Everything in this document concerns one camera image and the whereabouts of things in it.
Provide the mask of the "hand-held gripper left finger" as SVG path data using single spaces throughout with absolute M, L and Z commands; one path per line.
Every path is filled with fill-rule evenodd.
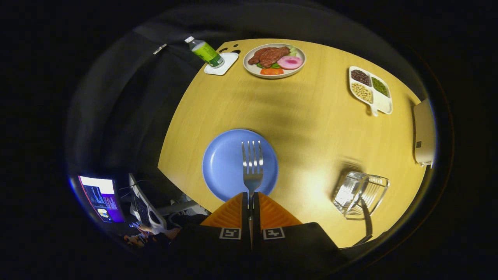
M 171 243 L 171 277 L 239 278 L 250 252 L 247 203 L 239 193 L 200 224 L 185 225 Z

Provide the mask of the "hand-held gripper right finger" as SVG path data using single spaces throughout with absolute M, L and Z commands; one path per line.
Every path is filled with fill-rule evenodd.
M 302 223 L 267 195 L 255 193 L 253 216 L 257 278 L 326 278 L 346 264 L 318 223 Z

